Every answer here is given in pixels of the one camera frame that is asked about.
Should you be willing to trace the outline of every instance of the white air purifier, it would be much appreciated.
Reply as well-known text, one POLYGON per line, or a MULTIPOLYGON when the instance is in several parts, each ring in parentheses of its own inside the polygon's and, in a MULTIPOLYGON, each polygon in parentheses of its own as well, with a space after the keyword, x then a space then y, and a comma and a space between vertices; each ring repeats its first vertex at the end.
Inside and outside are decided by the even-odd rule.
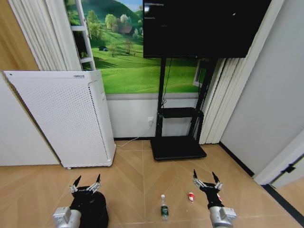
POLYGON ((112 164, 115 143, 100 71, 5 74, 64 167, 112 164))

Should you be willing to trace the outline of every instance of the green bottle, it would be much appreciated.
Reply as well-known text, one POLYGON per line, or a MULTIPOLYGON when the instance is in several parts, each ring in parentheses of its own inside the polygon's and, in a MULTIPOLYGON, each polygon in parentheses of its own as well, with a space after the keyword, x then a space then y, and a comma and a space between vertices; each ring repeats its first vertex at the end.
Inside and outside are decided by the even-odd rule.
POLYGON ((169 219, 169 209, 165 202, 165 195, 161 195, 161 219, 162 221, 168 221, 169 219))

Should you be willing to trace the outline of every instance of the wooden wall panel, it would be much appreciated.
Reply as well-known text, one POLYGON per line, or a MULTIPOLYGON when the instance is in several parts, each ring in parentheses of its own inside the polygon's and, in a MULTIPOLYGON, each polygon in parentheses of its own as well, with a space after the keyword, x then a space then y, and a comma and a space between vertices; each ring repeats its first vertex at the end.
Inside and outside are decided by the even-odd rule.
POLYGON ((0 70, 39 70, 7 0, 0 0, 0 70))

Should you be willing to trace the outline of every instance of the herringbone floor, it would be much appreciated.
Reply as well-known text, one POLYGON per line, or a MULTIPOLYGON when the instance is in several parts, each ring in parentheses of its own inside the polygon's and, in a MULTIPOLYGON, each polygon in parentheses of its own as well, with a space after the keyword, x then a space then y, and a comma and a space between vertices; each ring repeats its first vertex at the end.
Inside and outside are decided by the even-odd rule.
POLYGON ((149 141, 133 141, 117 147, 110 168, 0 167, 0 227, 54 227, 55 209, 73 200, 68 186, 79 175, 80 186, 91 185, 100 173, 110 228, 210 228, 207 199, 192 182, 193 169, 202 181, 213 181, 211 171, 219 176, 223 204, 238 214, 235 227, 300 227, 221 147, 203 148, 205 159, 156 162, 149 141), (188 201, 189 191, 194 203, 188 201), (166 195, 169 222, 161 222, 161 194, 166 195))
POLYGON ((304 177, 284 185, 276 191, 283 196, 294 208, 297 209, 302 215, 304 215, 304 177))

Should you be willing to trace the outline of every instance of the black baseboard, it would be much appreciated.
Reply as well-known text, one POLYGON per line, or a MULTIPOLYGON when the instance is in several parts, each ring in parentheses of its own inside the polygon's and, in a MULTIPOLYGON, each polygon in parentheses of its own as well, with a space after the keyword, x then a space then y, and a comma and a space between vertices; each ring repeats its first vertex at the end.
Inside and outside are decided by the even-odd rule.
POLYGON ((297 211, 287 200, 285 200, 276 190, 269 184, 262 187, 298 222, 304 227, 304 216, 297 211))
POLYGON ((233 159, 233 160, 235 160, 236 161, 236 163, 240 166, 240 167, 242 167, 242 169, 246 172, 246 173, 248 173, 248 175, 250 176, 250 177, 252 177, 255 173, 254 172, 252 172, 252 170, 251 169, 249 169, 233 152, 231 152, 231 150, 229 150, 228 148, 227 148, 227 146, 225 146, 221 141, 219 141, 219 145, 221 146, 221 148, 223 148, 224 149, 224 151, 226 151, 226 153, 227 154, 229 154, 229 156, 233 159))
MULTIPOLYGON (((114 138, 115 141, 120 141, 120 140, 132 140, 135 137, 125 137, 125 138, 114 138)), ((151 140, 154 137, 139 137, 138 139, 135 140, 151 140)))

